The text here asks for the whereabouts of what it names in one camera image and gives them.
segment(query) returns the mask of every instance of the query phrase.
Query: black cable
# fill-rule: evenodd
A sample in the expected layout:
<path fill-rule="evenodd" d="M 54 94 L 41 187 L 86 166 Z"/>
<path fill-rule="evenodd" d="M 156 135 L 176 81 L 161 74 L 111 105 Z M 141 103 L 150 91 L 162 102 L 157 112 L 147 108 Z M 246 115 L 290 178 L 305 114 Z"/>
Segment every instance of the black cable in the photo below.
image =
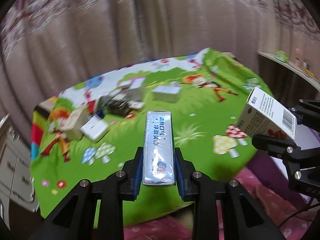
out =
<path fill-rule="evenodd" d="M 309 209 L 314 208 L 314 207 L 317 207 L 317 206 L 320 206 L 320 203 L 315 204 L 315 205 L 313 205 L 313 206 L 308 206 L 308 205 L 307 205 L 307 207 L 304 207 L 304 208 L 301 209 L 300 211 L 297 211 L 297 212 L 295 212 L 294 214 L 292 214 L 290 217 L 287 217 L 287 218 L 278 226 L 278 228 L 282 227 L 283 224 L 286 223 L 290 218 L 293 218 L 293 217 L 295 217 L 296 215 L 300 214 L 301 212 L 308 211 Z"/>

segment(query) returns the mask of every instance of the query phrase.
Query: red checkered mushroom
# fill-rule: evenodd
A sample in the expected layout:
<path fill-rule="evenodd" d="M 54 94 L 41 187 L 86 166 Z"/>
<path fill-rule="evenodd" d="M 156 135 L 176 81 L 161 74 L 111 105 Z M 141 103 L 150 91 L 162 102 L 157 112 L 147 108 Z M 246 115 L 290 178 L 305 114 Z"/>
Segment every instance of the red checkered mushroom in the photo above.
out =
<path fill-rule="evenodd" d="M 237 128 L 234 124 L 231 124 L 226 129 L 226 135 L 231 138 L 237 139 L 242 146 L 248 145 L 248 142 L 244 139 L 247 135 Z"/>

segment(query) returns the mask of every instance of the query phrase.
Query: curtain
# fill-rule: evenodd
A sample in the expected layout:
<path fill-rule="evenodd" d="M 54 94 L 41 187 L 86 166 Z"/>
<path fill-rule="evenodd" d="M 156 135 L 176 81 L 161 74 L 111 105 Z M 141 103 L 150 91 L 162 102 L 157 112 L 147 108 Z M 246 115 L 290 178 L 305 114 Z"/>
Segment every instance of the curtain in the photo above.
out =
<path fill-rule="evenodd" d="M 30 142 L 33 108 L 98 74 L 206 47 L 257 74 L 257 51 L 299 47 L 316 66 L 319 37 L 300 0 L 17 0 L 0 28 L 0 115 Z"/>

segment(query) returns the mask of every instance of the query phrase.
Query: metal screw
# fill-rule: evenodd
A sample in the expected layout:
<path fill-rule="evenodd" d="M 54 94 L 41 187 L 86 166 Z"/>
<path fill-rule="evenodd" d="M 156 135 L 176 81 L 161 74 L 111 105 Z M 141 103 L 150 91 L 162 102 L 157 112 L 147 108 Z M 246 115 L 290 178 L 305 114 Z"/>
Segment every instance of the metal screw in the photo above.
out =
<path fill-rule="evenodd" d="M 287 148 L 287 153 L 292 153 L 292 152 L 293 152 L 293 149 L 292 149 L 291 146 L 289 146 L 289 147 Z"/>
<path fill-rule="evenodd" d="M 296 179 L 301 179 L 301 172 L 300 171 L 296 171 L 296 173 L 294 174 L 294 177 Z"/>
<path fill-rule="evenodd" d="M 116 172 L 116 176 L 117 176 L 117 177 L 120 177 L 120 178 L 121 178 L 121 177 L 123 177 L 124 175 L 125 175 L 125 171 L 117 171 L 117 172 Z"/>
<path fill-rule="evenodd" d="M 202 177 L 202 173 L 199 171 L 194 171 L 192 173 L 192 176 L 194 176 L 195 178 L 201 178 Z"/>
<path fill-rule="evenodd" d="M 235 179 L 232 179 L 229 181 L 229 184 L 232 186 L 232 187 L 236 187 L 239 185 L 239 182 Z"/>
<path fill-rule="evenodd" d="M 83 180 L 80 181 L 79 184 L 80 184 L 81 187 L 86 187 L 86 186 L 89 185 L 89 181 L 87 181 L 86 179 L 83 179 Z"/>

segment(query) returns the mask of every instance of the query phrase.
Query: purple fabric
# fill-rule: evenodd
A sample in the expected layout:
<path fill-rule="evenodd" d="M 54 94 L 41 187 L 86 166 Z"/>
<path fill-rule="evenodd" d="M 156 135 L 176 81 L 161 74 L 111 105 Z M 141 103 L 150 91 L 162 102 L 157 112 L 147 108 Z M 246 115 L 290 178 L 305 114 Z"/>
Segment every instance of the purple fabric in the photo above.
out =
<path fill-rule="evenodd" d="M 289 190 L 288 180 L 283 176 L 267 152 L 258 151 L 247 164 L 247 167 L 265 187 L 289 201 L 298 210 L 305 207 L 306 202 L 299 193 Z"/>

